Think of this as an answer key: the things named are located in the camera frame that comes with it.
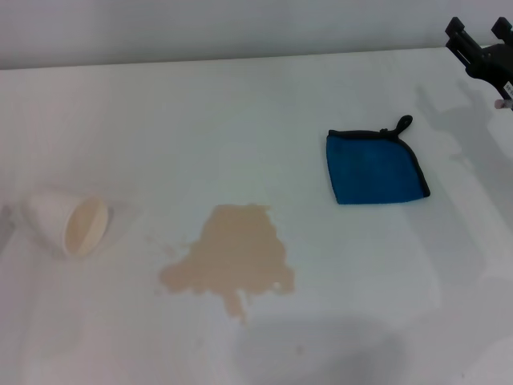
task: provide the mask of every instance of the cup opening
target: cup opening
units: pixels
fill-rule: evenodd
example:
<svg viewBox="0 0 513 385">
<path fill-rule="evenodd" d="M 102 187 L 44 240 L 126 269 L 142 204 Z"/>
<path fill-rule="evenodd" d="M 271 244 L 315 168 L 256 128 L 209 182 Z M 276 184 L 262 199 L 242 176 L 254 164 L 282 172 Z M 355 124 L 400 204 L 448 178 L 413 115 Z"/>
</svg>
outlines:
<svg viewBox="0 0 513 385">
<path fill-rule="evenodd" d="M 71 255 L 84 257 L 100 242 L 107 229 L 108 209 L 96 197 L 87 198 L 73 211 L 64 233 L 64 247 Z"/>
</svg>

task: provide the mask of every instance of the spill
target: spill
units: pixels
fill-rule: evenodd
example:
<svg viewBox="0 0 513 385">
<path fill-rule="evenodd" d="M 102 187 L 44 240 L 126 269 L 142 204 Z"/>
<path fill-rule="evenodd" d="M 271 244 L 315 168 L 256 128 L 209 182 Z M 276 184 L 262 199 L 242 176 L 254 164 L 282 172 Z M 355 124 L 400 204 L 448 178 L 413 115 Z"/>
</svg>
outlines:
<svg viewBox="0 0 513 385">
<path fill-rule="evenodd" d="M 181 261 L 164 267 L 160 281 L 171 293 L 211 292 L 223 299 L 230 317 L 243 324 L 248 299 L 271 291 L 294 291 L 294 271 L 285 264 L 285 247 L 269 220 L 268 206 L 219 205 L 205 222 L 200 239 Z"/>
</svg>

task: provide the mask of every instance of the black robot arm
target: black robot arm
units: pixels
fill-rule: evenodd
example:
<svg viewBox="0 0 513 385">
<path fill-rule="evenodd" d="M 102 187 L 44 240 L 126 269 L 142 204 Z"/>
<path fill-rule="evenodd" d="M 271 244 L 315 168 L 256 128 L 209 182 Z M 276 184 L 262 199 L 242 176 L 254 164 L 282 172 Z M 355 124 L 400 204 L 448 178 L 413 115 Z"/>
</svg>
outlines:
<svg viewBox="0 0 513 385">
<path fill-rule="evenodd" d="M 499 18 L 491 31 L 504 44 L 481 48 L 465 32 L 459 18 L 452 18 L 446 28 L 446 47 L 463 63 L 470 77 L 488 82 L 504 99 L 513 99 L 513 30 L 505 18 Z"/>
</svg>

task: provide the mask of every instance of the white table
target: white table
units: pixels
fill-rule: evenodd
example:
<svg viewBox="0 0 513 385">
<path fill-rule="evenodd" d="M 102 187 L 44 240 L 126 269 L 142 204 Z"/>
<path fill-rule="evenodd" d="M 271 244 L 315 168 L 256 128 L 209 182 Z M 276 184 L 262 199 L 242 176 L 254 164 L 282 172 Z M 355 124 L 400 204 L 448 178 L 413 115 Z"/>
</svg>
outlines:
<svg viewBox="0 0 513 385">
<path fill-rule="evenodd" d="M 83 261 L 16 233 L 0 263 L 2 383 L 513 381 L 513 115 L 449 51 L 4 71 L 0 84 L 2 196 L 55 184 L 115 213 Z M 405 114 L 431 197 L 336 205 L 328 130 Z M 270 206 L 295 273 L 293 293 L 244 300 L 246 326 L 219 296 L 159 283 L 166 247 L 187 254 L 222 204 Z"/>
</svg>

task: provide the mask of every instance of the microfiber cloth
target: microfiber cloth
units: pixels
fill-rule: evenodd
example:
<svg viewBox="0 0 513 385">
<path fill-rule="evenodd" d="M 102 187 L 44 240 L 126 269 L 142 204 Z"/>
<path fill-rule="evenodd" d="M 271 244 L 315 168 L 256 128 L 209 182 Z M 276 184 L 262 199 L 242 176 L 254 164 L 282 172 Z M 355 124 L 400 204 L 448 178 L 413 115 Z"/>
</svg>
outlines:
<svg viewBox="0 0 513 385">
<path fill-rule="evenodd" d="M 430 195 L 417 157 L 399 139 L 412 122 L 405 115 L 393 131 L 329 131 L 326 156 L 338 204 L 402 203 Z"/>
</svg>

